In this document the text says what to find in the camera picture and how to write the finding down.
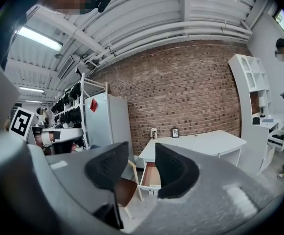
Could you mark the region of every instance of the lamp shade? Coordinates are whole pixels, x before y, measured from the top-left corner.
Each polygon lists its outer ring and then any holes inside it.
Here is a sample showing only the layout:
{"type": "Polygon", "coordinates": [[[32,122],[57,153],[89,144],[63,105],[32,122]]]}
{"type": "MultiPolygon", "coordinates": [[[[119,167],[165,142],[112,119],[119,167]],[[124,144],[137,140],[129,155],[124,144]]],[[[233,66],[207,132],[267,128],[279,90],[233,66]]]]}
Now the lamp shade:
{"type": "Polygon", "coordinates": [[[259,107],[263,107],[265,106],[265,100],[263,96],[259,97],[259,107]]]}

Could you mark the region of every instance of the red decoration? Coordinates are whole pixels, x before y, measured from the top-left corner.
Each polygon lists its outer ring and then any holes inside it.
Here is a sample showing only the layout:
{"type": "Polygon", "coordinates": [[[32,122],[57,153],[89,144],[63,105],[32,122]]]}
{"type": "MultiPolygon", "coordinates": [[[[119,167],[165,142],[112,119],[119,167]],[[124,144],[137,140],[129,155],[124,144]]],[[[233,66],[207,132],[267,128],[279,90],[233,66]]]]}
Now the red decoration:
{"type": "Polygon", "coordinates": [[[92,99],[92,102],[91,102],[91,106],[89,107],[93,112],[95,112],[96,111],[96,109],[97,109],[97,102],[96,102],[96,100],[93,98],[92,99]]]}

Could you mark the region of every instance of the qr code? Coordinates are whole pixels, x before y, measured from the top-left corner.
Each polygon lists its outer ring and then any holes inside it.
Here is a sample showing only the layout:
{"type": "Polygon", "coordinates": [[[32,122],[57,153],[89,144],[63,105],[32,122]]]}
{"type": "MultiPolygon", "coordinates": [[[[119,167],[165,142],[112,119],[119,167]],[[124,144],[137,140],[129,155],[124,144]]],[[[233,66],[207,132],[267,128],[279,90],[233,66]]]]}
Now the qr code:
{"type": "Polygon", "coordinates": [[[11,126],[11,130],[24,137],[30,122],[30,118],[31,114],[18,110],[14,118],[15,120],[13,125],[11,126]]]}

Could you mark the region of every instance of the metal rack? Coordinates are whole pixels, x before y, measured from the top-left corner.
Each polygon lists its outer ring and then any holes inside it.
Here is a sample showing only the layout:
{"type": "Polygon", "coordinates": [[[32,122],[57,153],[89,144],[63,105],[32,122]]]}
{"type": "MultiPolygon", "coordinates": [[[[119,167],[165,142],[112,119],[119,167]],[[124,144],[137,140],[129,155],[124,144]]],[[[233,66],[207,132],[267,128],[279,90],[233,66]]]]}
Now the metal rack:
{"type": "MultiPolygon", "coordinates": [[[[53,115],[53,119],[55,118],[55,116],[63,114],[65,112],[70,111],[71,109],[76,109],[78,107],[80,107],[80,111],[81,111],[81,128],[83,130],[83,142],[84,145],[86,147],[86,149],[89,148],[89,143],[88,143],[88,138],[87,138],[87,127],[86,127],[86,120],[85,120],[85,99],[103,93],[103,92],[107,92],[107,82],[105,82],[104,84],[99,83],[99,82],[95,82],[93,80],[90,80],[88,78],[85,78],[85,74],[82,73],[81,76],[81,80],[78,81],[77,83],[75,83],[73,86],[71,86],[70,88],[65,90],[65,93],[67,91],[70,91],[76,84],[81,83],[81,96],[78,97],[74,102],[75,105],[71,106],[70,104],[68,105],[64,105],[64,110],[54,114],[53,115]]],[[[63,124],[64,128],[68,128],[68,124],[64,123],[63,124]]]]}

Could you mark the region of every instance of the white ceiling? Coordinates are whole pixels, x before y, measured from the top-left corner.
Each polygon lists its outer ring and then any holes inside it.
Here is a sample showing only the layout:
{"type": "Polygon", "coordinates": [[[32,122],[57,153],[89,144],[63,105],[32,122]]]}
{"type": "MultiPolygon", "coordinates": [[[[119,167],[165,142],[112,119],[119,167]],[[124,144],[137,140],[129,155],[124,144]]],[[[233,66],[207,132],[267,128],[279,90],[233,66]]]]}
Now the white ceiling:
{"type": "MultiPolygon", "coordinates": [[[[154,29],[160,25],[168,25],[178,22],[204,21],[225,22],[228,25],[238,26],[245,29],[240,21],[247,21],[250,13],[259,14],[260,8],[255,5],[257,0],[111,0],[104,13],[98,13],[97,9],[85,15],[62,15],[55,14],[43,8],[36,9],[33,16],[28,20],[27,26],[43,34],[50,36],[64,44],[60,54],[62,58],[56,59],[55,50],[36,43],[23,36],[17,36],[9,52],[9,60],[6,73],[10,80],[17,86],[45,89],[45,93],[28,93],[21,91],[20,101],[39,100],[44,103],[55,101],[58,92],[63,91],[73,81],[59,80],[57,75],[66,59],[70,55],[78,55],[82,58],[89,55],[99,55],[109,46],[129,36],[133,36],[146,29],[154,29]]],[[[149,39],[164,32],[180,30],[190,27],[178,27],[160,30],[144,37],[134,39],[119,48],[128,47],[128,51],[114,57],[107,53],[97,62],[100,67],[105,67],[112,62],[132,55],[137,51],[151,48],[158,44],[167,44],[180,39],[191,40],[199,38],[222,37],[233,41],[247,41],[227,33],[226,36],[216,36],[212,33],[171,35],[162,39],[149,39]]],[[[216,26],[205,26],[204,29],[216,30],[216,26]]]]}

